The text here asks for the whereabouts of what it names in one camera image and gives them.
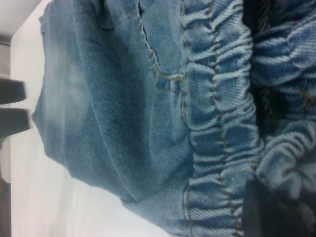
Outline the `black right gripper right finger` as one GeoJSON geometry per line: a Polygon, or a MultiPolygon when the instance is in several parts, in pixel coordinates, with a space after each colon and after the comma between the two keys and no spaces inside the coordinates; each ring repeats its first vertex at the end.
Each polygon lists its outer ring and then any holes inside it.
{"type": "Polygon", "coordinates": [[[274,193],[258,180],[248,181],[244,196],[246,237],[314,237],[316,211],[274,193]]]}

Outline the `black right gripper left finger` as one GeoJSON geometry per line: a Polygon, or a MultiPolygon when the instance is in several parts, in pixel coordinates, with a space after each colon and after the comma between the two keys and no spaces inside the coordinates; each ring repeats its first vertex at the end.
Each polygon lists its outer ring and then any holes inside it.
{"type": "Polygon", "coordinates": [[[314,0],[245,0],[243,21],[247,26],[261,26],[267,20],[275,26],[307,16],[315,8],[314,0]]]}

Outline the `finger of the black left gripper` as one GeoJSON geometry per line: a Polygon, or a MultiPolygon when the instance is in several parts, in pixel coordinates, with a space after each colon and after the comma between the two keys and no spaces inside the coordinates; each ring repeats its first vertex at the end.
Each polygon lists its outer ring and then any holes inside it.
{"type": "Polygon", "coordinates": [[[0,109],[0,138],[30,129],[28,111],[24,109],[0,109]]]}
{"type": "Polygon", "coordinates": [[[0,80],[0,103],[10,104],[26,99],[25,84],[22,81],[0,80]]]}

